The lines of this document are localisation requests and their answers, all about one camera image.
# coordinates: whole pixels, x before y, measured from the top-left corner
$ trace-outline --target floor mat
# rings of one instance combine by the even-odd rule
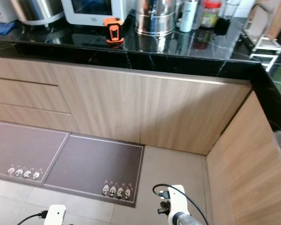
[[[70,135],[44,188],[135,207],[143,145]]]
[[[0,122],[0,178],[41,186],[68,136]]]
[[[144,145],[0,122],[0,179],[135,207]]]

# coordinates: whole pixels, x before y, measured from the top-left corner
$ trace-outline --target blue cloth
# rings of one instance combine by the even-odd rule
[[[15,22],[0,23],[0,34],[6,35],[15,27]]]

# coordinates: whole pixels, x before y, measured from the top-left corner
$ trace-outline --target black cable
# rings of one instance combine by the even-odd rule
[[[31,215],[31,216],[25,218],[24,220],[22,220],[22,221],[21,221],[20,223],[18,223],[17,225],[21,225],[21,224],[24,223],[26,220],[28,220],[28,219],[30,219],[30,218],[33,218],[33,217],[40,217],[40,218],[45,219],[46,216],[47,216],[47,213],[48,213],[48,210],[41,211],[40,213]]]
[[[169,185],[169,184],[156,184],[156,185],[153,187],[152,190],[153,190],[153,193],[154,193],[155,195],[158,195],[158,196],[162,196],[162,193],[157,193],[157,192],[155,191],[155,188],[157,188],[157,187],[169,187],[169,188],[172,188],[172,189],[178,191],[179,193],[183,194],[183,195],[187,198],[187,200],[189,200],[189,201],[197,208],[197,210],[199,211],[199,213],[202,215],[203,219],[205,220],[206,225],[209,225],[209,223],[208,223],[208,221],[207,221],[207,219],[206,219],[206,216],[204,215],[204,213],[202,212],[202,210],[200,209],[200,207],[199,207],[190,197],[188,197],[186,194],[184,194],[184,193],[183,193],[182,191],[180,191],[178,188],[175,188],[175,187],[173,187],[172,185]]]
[[[33,218],[33,217],[39,217],[41,215],[41,213],[37,213],[37,214],[34,214],[34,215],[31,215],[27,218],[25,218],[24,220],[22,220],[20,223],[18,223],[17,225],[20,225],[22,223],[24,223],[26,220],[30,219],[30,218]]]

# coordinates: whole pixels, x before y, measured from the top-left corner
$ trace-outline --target beige floor tile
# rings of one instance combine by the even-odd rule
[[[14,222],[14,225],[17,225],[21,220],[25,219],[26,217],[39,213],[42,210],[47,210],[45,207],[35,206],[31,204],[24,204],[19,216],[17,217],[16,221]],[[40,219],[38,217],[31,218],[27,221],[25,221],[25,225],[43,225],[44,219]],[[94,220],[86,217],[80,217],[77,215],[70,214],[66,212],[65,218],[64,218],[64,225],[74,224],[74,225],[108,225],[109,223]]]
[[[95,220],[95,219],[90,219],[86,217],[80,217],[77,215],[73,215],[70,213],[66,213],[65,219],[63,222],[64,225],[109,225],[107,222]]]
[[[152,187],[158,183],[183,185],[186,194],[206,213],[201,156],[146,146],[136,208],[116,205],[111,222],[118,225],[167,224],[167,217],[157,214],[162,200],[152,193]],[[204,223],[192,205],[189,204],[188,209]]]
[[[14,222],[14,225],[17,225],[19,222],[21,222],[26,217],[34,215],[34,214],[38,214],[43,210],[48,210],[48,209],[45,207],[40,207],[40,206],[35,206],[35,205],[30,205],[30,204],[25,203]],[[23,223],[23,225],[44,225],[44,219],[41,219],[38,217],[33,217],[33,218],[26,220]]]
[[[25,202],[33,187],[0,180],[0,196]]]
[[[21,211],[24,202],[0,196],[0,225],[11,225]]]
[[[94,199],[34,188],[27,203],[49,208],[52,204],[63,204],[67,212],[110,223],[114,204]]]

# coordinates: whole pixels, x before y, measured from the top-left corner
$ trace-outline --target microwave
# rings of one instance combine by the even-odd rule
[[[135,0],[62,0],[70,24],[104,26],[104,19],[116,17],[123,22],[135,6]]]

